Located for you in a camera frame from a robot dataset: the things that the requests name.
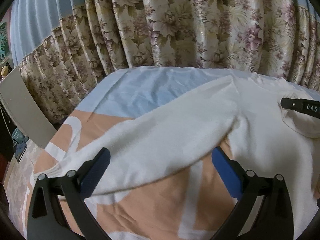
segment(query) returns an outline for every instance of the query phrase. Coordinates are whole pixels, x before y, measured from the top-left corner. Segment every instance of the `metal screw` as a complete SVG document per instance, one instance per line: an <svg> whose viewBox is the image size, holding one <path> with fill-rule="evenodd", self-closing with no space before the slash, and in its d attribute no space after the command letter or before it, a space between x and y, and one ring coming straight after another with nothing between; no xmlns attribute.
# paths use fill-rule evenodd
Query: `metal screw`
<svg viewBox="0 0 320 240"><path fill-rule="evenodd" d="M67 176L68 177L73 177L75 174L76 174L76 171L71 170L71 171L68 171Z"/></svg>
<svg viewBox="0 0 320 240"><path fill-rule="evenodd" d="M38 176L38 179L39 180L43 180L45 178L45 174L44 173L42 173L42 174L40 174L39 176Z"/></svg>
<svg viewBox="0 0 320 240"><path fill-rule="evenodd" d="M280 174L277 174L276 178L277 178L277 180L283 180L283 176Z"/></svg>
<svg viewBox="0 0 320 240"><path fill-rule="evenodd" d="M246 173L247 173L247 176L249 177L254 177L256 175L252 170L247 170Z"/></svg>

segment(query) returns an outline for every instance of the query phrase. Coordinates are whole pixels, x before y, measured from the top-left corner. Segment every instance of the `floor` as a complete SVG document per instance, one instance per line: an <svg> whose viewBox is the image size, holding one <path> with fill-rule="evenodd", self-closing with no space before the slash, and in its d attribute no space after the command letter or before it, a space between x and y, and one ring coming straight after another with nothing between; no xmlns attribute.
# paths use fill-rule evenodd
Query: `floor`
<svg viewBox="0 0 320 240"><path fill-rule="evenodd" d="M18 218L23 208L27 182L30 180L33 166L42 151L31 139L27 142L27 146L20 163L17 163L14 157L12 158L4 179L4 189L10 207L9 217L17 228L21 226L18 224L18 221L21 221Z"/></svg>

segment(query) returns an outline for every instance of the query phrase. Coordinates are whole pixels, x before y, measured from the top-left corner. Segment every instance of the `white sweater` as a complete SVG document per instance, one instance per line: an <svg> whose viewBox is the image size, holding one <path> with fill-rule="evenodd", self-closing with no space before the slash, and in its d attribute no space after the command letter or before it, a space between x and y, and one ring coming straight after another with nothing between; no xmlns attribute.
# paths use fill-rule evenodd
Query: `white sweater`
<svg viewBox="0 0 320 240"><path fill-rule="evenodd" d="M135 120L115 125L76 153L76 145L70 147L45 173L63 176L106 147L111 163L94 192L106 194L158 180L191 165L228 135L233 157L245 170L263 177L284 176L297 238L318 209L313 189L320 173L320 123L282 110L284 96L310 99L283 79L270 81L257 74L248 79L223 77ZM310 130L305 122L311 124Z"/></svg>

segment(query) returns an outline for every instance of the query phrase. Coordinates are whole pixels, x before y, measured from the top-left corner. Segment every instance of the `blue object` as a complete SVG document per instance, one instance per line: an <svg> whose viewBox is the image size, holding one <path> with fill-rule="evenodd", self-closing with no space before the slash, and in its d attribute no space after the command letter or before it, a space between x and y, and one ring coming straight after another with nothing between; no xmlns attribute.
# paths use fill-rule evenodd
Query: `blue object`
<svg viewBox="0 0 320 240"><path fill-rule="evenodd" d="M18 143L26 143L29 140L29 137L24 136L24 134L16 128L12 133L12 139Z"/></svg>
<svg viewBox="0 0 320 240"><path fill-rule="evenodd" d="M18 143L14 146L14 157L17 159L17 163L20 162L24 152L27 149L27 144L22 142L22 143Z"/></svg>
<svg viewBox="0 0 320 240"><path fill-rule="evenodd" d="M93 159L93 165L81 180L80 194L83 199L91 197L101 177L110 164L111 156L108 149L102 148L96 157L97 158Z"/></svg>
<svg viewBox="0 0 320 240"><path fill-rule="evenodd" d="M212 150L211 158L231 197L239 201L243 194L243 184L231 166L229 158L220 147L215 147Z"/></svg>

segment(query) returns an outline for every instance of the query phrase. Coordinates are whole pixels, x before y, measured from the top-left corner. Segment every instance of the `blue gripper pad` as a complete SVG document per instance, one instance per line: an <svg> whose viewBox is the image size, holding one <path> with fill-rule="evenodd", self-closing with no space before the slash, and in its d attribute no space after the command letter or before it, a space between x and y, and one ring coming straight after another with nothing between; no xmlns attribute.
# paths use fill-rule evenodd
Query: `blue gripper pad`
<svg viewBox="0 0 320 240"><path fill-rule="evenodd" d="M89 198L97 187L101 177L110 164L110 152L102 148L92 160L93 164L80 182L80 195L83 199Z"/></svg>
<svg viewBox="0 0 320 240"><path fill-rule="evenodd" d="M239 201L243 194L243 185L241 179L230 164L231 160L220 147L215 147L212 150L211 158L214 167L219 173L231 197L236 198Z"/></svg>

